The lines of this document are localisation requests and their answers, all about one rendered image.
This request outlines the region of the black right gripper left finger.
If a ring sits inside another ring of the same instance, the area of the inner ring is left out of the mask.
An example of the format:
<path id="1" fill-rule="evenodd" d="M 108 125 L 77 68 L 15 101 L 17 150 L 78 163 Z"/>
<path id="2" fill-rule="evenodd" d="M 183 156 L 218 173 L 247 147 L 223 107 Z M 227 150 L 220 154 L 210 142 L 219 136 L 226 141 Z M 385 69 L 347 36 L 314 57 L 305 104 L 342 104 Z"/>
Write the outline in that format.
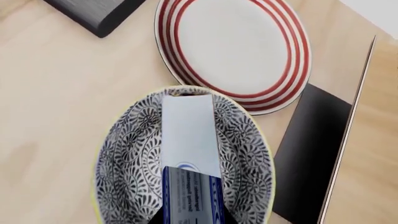
<path id="1" fill-rule="evenodd" d="M 148 224 L 165 224 L 164 206 L 161 206 L 156 214 L 149 220 Z"/>

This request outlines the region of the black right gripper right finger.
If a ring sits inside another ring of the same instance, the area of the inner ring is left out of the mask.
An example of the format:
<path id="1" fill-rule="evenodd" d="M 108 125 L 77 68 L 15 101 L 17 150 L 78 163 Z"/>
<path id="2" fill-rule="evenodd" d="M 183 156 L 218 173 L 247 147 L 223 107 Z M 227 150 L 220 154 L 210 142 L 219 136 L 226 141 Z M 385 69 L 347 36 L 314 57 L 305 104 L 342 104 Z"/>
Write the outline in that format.
<path id="1" fill-rule="evenodd" d="M 224 213 L 224 224 L 238 224 L 225 205 L 223 206 L 223 213 Z"/>

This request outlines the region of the white blue cream cheese box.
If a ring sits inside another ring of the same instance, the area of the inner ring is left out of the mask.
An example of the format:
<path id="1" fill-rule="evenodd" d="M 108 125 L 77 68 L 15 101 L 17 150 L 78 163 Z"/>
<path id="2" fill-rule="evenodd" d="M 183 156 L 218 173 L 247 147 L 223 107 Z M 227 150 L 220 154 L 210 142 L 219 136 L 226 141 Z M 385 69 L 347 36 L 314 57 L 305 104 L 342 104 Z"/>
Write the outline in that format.
<path id="1" fill-rule="evenodd" d="M 163 224 L 225 224 L 212 95 L 162 100 Z"/>

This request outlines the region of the white plate with red rings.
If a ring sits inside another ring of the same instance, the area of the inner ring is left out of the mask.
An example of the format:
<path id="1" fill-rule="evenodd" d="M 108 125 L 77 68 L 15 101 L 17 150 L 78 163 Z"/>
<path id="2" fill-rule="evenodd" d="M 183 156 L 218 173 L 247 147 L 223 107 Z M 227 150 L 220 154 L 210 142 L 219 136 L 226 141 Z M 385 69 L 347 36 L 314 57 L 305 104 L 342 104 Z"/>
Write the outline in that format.
<path id="1" fill-rule="evenodd" d="M 154 34 L 179 83 L 222 93 L 252 115 L 290 105 L 310 78 L 310 39 L 286 0 L 159 0 Z"/>

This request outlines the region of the black floral patterned bowl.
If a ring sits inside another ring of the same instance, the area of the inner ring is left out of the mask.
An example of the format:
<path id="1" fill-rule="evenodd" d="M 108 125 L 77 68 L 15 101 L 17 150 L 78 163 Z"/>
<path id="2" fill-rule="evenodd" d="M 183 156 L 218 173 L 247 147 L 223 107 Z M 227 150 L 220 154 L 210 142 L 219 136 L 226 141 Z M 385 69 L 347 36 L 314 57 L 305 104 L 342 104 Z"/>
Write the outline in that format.
<path id="1" fill-rule="evenodd" d="M 110 129 L 93 166 L 91 197 L 98 224 L 148 224 L 161 209 L 162 99 L 208 94 L 215 101 L 224 204 L 238 224 L 267 224 L 276 177 L 260 126 L 231 98 L 192 85 L 149 93 Z"/>

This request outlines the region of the black rounded flat block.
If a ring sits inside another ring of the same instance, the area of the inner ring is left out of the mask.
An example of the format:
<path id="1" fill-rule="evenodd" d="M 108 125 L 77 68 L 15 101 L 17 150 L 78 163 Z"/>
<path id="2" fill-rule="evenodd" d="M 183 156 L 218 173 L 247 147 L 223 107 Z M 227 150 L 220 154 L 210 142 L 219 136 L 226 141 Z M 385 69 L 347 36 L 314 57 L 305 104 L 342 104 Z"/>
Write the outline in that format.
<path id="1" fill-rule="evenodd" d="M 99 38 L 107 37 L 146 0 L 43 0 Z"/>

